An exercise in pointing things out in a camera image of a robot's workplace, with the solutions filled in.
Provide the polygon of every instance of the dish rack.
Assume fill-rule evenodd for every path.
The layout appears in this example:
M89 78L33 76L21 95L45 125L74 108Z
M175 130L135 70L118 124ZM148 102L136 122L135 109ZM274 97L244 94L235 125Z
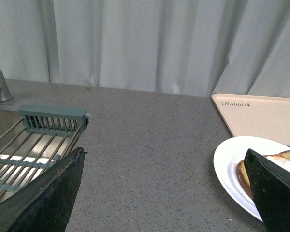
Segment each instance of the dish rack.
M0 136L0 203L68 154L88 121L85 110L26 104Z

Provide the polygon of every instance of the curtain fold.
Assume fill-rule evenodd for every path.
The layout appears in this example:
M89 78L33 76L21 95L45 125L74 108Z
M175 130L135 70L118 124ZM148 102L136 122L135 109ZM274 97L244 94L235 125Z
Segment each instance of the curtain fold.
M0 0L6 78L290 97L290 0Z

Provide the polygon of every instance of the white plate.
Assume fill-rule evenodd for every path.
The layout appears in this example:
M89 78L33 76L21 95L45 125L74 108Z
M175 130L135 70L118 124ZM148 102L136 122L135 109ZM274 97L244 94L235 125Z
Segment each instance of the white plate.
M215 151L214 168L222 186L241 207L262 221L253 200L243 190L236 175L236 166L245 158L249 148L261 155L274 155L290 150L290 147L268 139L239 136L222 142Z

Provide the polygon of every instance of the beige cutting board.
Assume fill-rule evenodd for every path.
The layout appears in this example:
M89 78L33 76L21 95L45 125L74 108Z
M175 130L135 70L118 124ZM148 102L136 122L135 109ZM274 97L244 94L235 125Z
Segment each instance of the beige cutting board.
M256 136L290 146L290 98L214 94L232 135Z

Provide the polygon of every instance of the gray countertop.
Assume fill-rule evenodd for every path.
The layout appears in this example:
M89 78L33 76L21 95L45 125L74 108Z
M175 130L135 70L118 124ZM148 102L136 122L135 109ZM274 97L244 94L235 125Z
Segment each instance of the gray countertop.
M67 232L265 232L221 186L217 146L231 137L210 98L7 80L14 100L91 115Z

